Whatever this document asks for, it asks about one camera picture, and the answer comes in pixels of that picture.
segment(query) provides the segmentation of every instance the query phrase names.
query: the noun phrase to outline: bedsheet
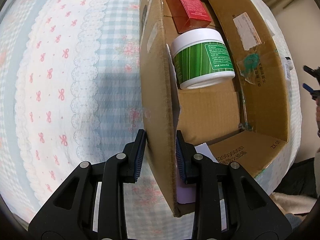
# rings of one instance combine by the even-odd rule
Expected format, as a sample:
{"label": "bedsheet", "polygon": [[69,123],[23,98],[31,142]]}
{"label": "bedsheet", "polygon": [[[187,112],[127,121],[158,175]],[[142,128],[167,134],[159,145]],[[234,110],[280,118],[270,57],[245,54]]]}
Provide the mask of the bedsheet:
{"label": "bedsheet", "polygon": [[[143,128],[139,0],[8,0],[0,20],[0,193],[30,222],[81,161]],[[191,238],[146,160],[124,201],[129,238]]]}

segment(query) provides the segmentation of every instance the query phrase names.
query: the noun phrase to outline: pink bow pattern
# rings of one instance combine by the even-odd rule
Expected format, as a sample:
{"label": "pink bow pattern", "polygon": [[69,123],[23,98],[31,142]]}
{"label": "pink bow pattern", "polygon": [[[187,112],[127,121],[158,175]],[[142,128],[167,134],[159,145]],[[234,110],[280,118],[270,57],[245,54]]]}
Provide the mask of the pink bow pattern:
{"label": "pink bow pattern", "polygon": [[63,55],[62,55],[62,57],[68,58],[68,57],[69,57],[68,52],[69,52],[69,49],[64,49],[64,50],[63,50]]}
{"label": "pink bow pattern", "polygon": [[40,142],[44,143],[43,133],[38,133],[38,135],[40,137]]}
{"label": "pink bow pattern", "polygon": [[45,56],[45,53],[41,54],[41,56],[40,56],[40,61],[41,62],[44,62],[44,56]]}
{"label": "pink bow pattern", "polygon": [[37,159],[38,161],[40,160],[38,151],[36,151],[36,159]]}
{"label": "pink bow pattern", "polygon": [[55,42],[55,43],[59,43],[60,38],[61,38],[61,35],[58,35],[58,36],[56,37],[56,40],[55,40],[54,42]]}
{"label": "pink bow pattern", "polygon": [[58,97],[58,99],[60,99],[61,101],[63,101],[64,100],[64,89],[58,89],[58,91],[59,91],[59,97]]}
{"label": "pink bow pattern", "polygon": [[60,163],[59,163],[59,161],[58,161],[58,157],[57,157],[57,155],[55,155],[55,156],[54,156],[54,160],[55,160],[55,163],[59,166],[59,165],[60,165]]}
{"label": "pink bow pattern", "polygon": [[47,112],[47,122],[51,123],[51,111]]}
{"label": "pink bow pattern", "polygon": [[56,177],[55,177],[55,175],[54,175],[54,172],[53,172],[53,171],[49,171],[49,173],[51,174],[51,179],[56,180]]}
{"label": "pink bow pattern", "polygon": [[47,78],[49,78],[49,79],[52,78],[52,71],[53,71],[52,68],[47,70],[47,73],[48,73],[48,74],[47,74]]}
{"label": "pink bow pattern", "polygon": [[78,21],[78,20],[74,20],[74,21],[72,21],[71,26],[76,26],[77,21]]}
{"label": "pink bow pattern", "polygon": [[41,96],[41,91],[38,91],[38,92],[36,93],[36,95],[37,95],[36,100],[37,100],[38,102],[40,102],[40,101],[41,101],[41,98],[40,98],[40,96]]}
{"label": "pink bow pattern", "polygon": [[66,135],[59,135],[60,139],[61,139],[61,144],[63,144],[64,146],[68,146],[68,142],[67,142],[67,137]]}
{"label": "pink bow pattern", "polygon": [[47,186],[47,190],[52,192],[52,189],[51,189],[50,185],[49,184],[45,184],[45,185]]}
{"label": "pink bow pattern", "polygon": [[33,122],[33,113],[30,112],[29,115],[30,115],[30,121]]}

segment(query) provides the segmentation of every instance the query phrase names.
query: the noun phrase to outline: white paper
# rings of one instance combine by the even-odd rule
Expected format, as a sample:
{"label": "white paper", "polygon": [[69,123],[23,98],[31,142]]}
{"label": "white paper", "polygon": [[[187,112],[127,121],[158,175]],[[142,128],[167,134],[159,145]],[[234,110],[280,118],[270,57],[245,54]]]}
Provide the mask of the white paper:
{"label": "white paper", "polygon": [[212,155],[208,145],[206,143],[200,144],[198,146],[195,146],[196,152],[201,153],[204,156],[207,156],[210,158],[213,162],[217,163],[218,161],[216,158]]}
{"label": "white paper", "polygon": [[276,30],[274,29],[272,23],[268,19],[265,20],[265,23],[267,24],[268,30],[270,32],[270,35],[272,37],[275,36],[276,35]]}
{"label": "white paper", "polygon": [[246,12],[234,18],[233,22],[237,27],[244,50],[249,50],[261,44],[256,28]]}
{"label": "white paper", "polygon": [[149,16],[149,11],[150,11],[150,7],[151,7],[151,3],[152,3],[152,0],[149,0],[148,8],[147,8],[147,14],[146,14],[146,19],[144,20],[144,24],[143,24],[143,28],[142,28],[142,34],[141,34],[141,39],[140,39],[140,47],[141,47],[142,40],[143,40],[143,36],[144,36],[144,30],[145,30],[145,27],[146,27],[146,25],[147,25],[147,20],[148,20],[148,16]]}
{"label": "white paper", "polygon": [[147,42],[147,52],[149,53],[151,46],[153,44],[153,41],[155,40],[156,36],[158,34],[158,22],[153,25],[152,31],[150,33],[148,42]]}
{"label": "white paper", "polygon": [[179,120],[179,114],[180,114],[180,104],[179,104],[179,98],[178,98],[176,71],[175,71],[174,65],[172,63],[172,58],[171,58],[170,49],[169,49],[168,44],[167,44],[167,54],[168,54],[169,73],[170,73],[173,129],[174,129],[174,134],[176,134],[178,120]]}
{"label": "white paper", "polygon": [[282,68],[284,72],[284,78],[289,83],[291,83],[291,74],[290,74],[290,62],[286,58],[281,58]]}

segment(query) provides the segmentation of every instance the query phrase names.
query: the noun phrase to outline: dark cloth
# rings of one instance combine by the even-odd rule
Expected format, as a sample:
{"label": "dark cloth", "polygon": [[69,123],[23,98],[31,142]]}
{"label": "dark cloth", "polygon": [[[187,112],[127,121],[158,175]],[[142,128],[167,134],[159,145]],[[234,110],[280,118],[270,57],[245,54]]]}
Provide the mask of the dark cloth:
{"label": "dark cloth", "polygon": [[313,163],[314,158],[294,163],[275,189],[275,192],[318,198]]}
{"label": "dark cloth", "polygon": [[285,215],[287,220],[290,222],[292,230],[295,230],[302,222],[302,219],[299,217],[296,217],[295,215],[288,213]]}

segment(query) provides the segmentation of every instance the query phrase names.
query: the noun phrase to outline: red box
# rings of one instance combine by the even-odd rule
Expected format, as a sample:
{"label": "red box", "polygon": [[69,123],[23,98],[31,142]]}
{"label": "red box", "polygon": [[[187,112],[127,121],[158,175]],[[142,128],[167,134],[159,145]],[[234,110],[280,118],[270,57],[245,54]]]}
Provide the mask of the red box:
{"label": "red box", "polygon": [[205,28],[210,16],[200,0],[166,0],[178,33]]}

